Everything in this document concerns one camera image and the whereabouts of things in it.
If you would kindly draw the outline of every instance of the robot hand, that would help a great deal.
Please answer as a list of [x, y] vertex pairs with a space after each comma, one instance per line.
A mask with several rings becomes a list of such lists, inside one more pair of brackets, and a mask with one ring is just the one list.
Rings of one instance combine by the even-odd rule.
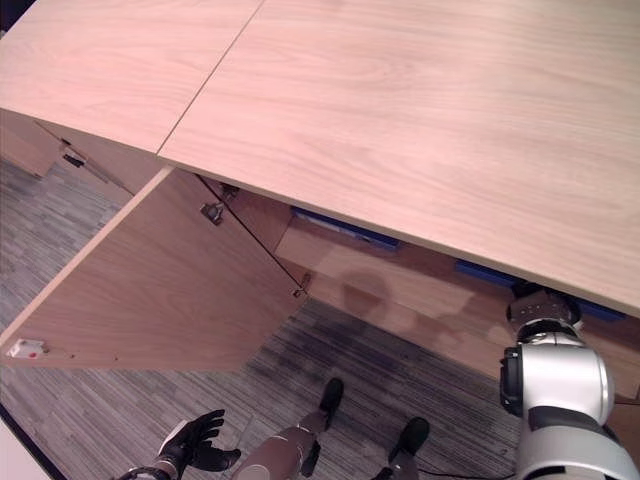
[[218, 436], [223, 415], [224, 410], [216, 410], [191, 422], [180, 422], [160, 447], [155, 463], [172, 465], [176, 471], [172, 479], [178, 480], [187, 465], [208, 472], [230, 468], [240, 458], [240, 450], [220, 450], [211, 441]]

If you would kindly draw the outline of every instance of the open cabinet door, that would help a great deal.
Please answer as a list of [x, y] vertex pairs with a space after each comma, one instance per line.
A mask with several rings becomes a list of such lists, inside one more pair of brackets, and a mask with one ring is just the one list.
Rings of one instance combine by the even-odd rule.
[[[304, 295], [193, 174], [163, 168], [0, 336], [10, 365], [229, 370]], [[8, 356], [43, 341], [34, 359]]]

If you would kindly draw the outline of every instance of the floor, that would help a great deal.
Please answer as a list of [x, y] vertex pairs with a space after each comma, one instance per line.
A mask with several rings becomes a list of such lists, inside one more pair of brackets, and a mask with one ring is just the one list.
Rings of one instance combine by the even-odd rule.
[[[0, 163], [0, 324], [118, 207], [59, 167], [36, 180]], [[494, 380], [314, 301], [237, 373], [3, 368], [0, 400], [69, 479], [105, 479], [149, 462], [180, 419], [216, 408], [227, 410], [217, 444], [246, 452], [312, 410], [334, 375], [345, 399], [313, 478], [371, 478], [415, 415], [432, 424], [421, 467], [513, 471], [518, 421], [499, 406]]]

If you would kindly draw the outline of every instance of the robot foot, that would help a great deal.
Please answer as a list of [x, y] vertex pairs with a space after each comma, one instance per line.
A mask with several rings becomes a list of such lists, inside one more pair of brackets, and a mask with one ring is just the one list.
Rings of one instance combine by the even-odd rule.
[[393, 464], [394, 459], [400, 452], [406, 452], [414, 456], [427, 440], [429, 429], [429, 422], [422, 417], [414, 417], [409, 420], [409, 423], [404, 427], [398, 438], [398, 443], [389, 453], [389, 465]]
[[322, 400], [320, 400], [320, 410], [327, 414], [327, 422], [325, 424], [325, 430], [329, 430], [333, 417], [338, 411], [340, 401], [342, 400], [342, 394], [344, 393], [344, 383], [339, 378], [332, 378], [324, 387], [324, 393], [322, 394]]

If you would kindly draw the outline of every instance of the blue object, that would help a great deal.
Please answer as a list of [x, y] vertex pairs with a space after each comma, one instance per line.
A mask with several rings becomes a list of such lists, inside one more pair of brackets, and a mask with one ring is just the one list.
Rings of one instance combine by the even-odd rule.
[[398, 249], [398, 245], [400, 245], [400, 240], [397, 238], [382, 235], [381, 233], [367, 230], [366, 228], [357, 227], [350, 223], [327, 217], [326, 215], [305, 210], [304, 208], [291, 207], [291, 211], [298, 218], [303, 218], [321, 227], [344, 233], [359, 240], [364, 240], [367, 243], [384, 248], [385, 250], [394, 252]]
[[[493, 268], [478, 265], [477, 263], [468, 262], [466, 260], [457, 260], [455, 270], [460, 273], [471, 275], [472, 277], [485, 280], [487, 282], [500, 285], [502, 287], [511, 288], [514, 284], [522, 282], [519, 277], [514, 277], [508, 273], [503, 273]], [[625, 314], [613, 310], [597, 303], [584, 300], [582, 298], [573, 297], [582, 313], [604, 320], [605, 322], [617, 322], [625, 318]]]

